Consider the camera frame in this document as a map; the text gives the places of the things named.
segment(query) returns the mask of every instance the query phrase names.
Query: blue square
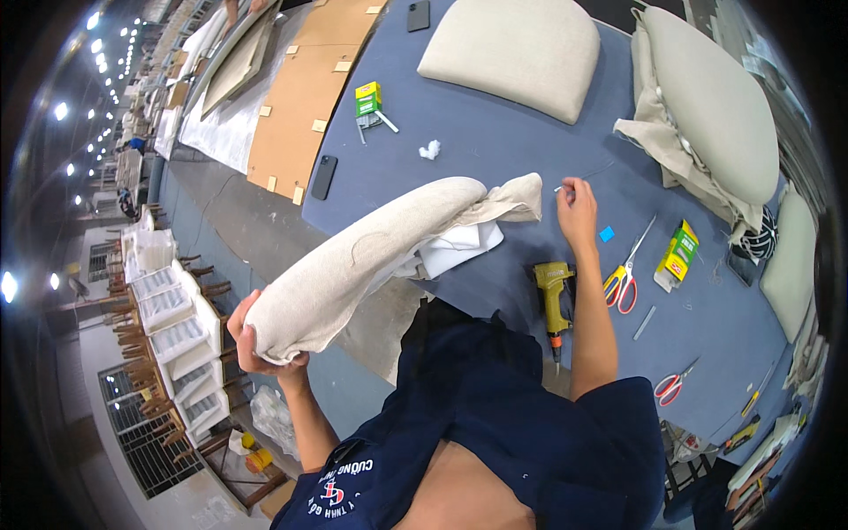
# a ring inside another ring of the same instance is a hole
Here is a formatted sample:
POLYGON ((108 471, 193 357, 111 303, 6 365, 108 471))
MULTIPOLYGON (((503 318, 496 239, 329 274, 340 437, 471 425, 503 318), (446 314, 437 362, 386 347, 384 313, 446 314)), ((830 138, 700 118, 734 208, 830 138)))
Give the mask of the blue square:
POLYGON ((607 241, 611 240, 612 237, 616 235, 616 233, 612 231, 611 226, 608 226, 604 230, 601 230, 600 234, 598 235, 600 236, 600 240, 606 243, 607 241))

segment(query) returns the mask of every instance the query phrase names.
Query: black smartphone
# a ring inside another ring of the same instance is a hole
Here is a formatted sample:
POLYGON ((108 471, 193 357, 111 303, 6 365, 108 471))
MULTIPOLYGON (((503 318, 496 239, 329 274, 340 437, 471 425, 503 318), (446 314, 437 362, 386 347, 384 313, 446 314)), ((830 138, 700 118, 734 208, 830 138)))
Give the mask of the black smartphone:
POLYGON ((326 198, 327 192, 330 191, 332 174, 336 172, 337 163, 338 159, 334 156, 328 154, 321 156, 318 171, 315 172, 315 180, 312 182, 312 197, 320 201, 326 198))
POLYGON ((425 30, 430 27, 430 0, 421 0, 410 4, 406 14, 406 30, 409 32, 425 30))
POLYGON ((734 253, 733 250, 728 251, 728 268, 748 287, 754 285, 757 268, 756 263, 748 258, 743 258, 734 253))

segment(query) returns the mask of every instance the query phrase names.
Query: shirt logo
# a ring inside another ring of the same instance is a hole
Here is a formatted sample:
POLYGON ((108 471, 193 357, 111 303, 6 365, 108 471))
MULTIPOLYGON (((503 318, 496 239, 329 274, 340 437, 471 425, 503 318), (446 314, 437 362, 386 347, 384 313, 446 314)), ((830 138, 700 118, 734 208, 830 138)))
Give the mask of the shirt logo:
POLYGON ((324 484, 325 493, 321 496, 322 499, 330 499, 330 506, 335 506, 344 499, 344 491, 341 488, 336 488, 336 479, 326 481, 324 484))

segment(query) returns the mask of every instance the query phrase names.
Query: blue table surface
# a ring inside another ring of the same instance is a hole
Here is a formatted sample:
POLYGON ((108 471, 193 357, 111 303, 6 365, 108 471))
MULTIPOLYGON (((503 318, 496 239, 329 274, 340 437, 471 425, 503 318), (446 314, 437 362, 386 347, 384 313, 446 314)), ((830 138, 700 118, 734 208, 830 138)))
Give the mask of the blue table surface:
MULTIPOLYGON (((494 187, 538 172, 544 181, 540 222, 499 223, 505 240, 497 248, 421 286, 470 315, 490 316, 500 309, 512 329, 534 335, 550 354, 530 270, 546 261, 574 262, 557 223, 554 188, 564 176, 591 183, 598 202, 598 231, 611 226, 616 234, 608 243, 597 240, 605 275, 625 260, 633 240, 656 213, 656 223, 635 257, 639 300, 629 315, 611 310, 618 376, 644 376, 656 384, 700 357, 678 398, 659 413, 721 443, 739 426, 734 414, 780 358, 786 339, 759 285, 745 287, 724 264, 728 224, 682 188, 663 188, 659 165, 612 134, 615 120, 629 119, 634 111, 630 37, 597 24, 598 64, 579 120, 570 126, 518 103, 416 73, 451 3, 432 0, 430 29, 413 33, 406 31, 403 6, 390 6, 324 136, 319 155, 338 157, 327 198, 320 201, 307 192, 304 219, 335 234, 430 181, 469 176, 494 187), (365 131, 368 143, 362 145, 353 90, 371 81, 381 84, 383 112, 400 133, 374 127, 365 131), (442 143, 441 153, 435 160, 422 159, 418 148, 432 139, 442 143), (694 228, 700 248, 683 285, 669 294, 654 283, 653 273, 682 219, 694 228), (651 305, 656 312, 634 342, 651 305)), ((772 206, 776 211, 774 200, 772 206)), ((570 347, 567 333, 565 366, 571 362, 570 347)), ((773 377, 782 381, 785 374, 775 371, 773 377)))

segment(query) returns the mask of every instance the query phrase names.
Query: plastic bag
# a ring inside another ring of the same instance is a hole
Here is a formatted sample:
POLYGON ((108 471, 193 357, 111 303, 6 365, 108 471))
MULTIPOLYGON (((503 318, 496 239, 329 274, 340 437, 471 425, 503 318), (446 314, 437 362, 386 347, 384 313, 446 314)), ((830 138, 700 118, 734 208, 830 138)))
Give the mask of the plastic bag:
POLYGON ((254 427, 270 436, 283 453, 300 461, 298 445, 294 441, 294 425, 288 407, 266 385, 259 387, 250 400, 250 413, 254 416, 254 427))

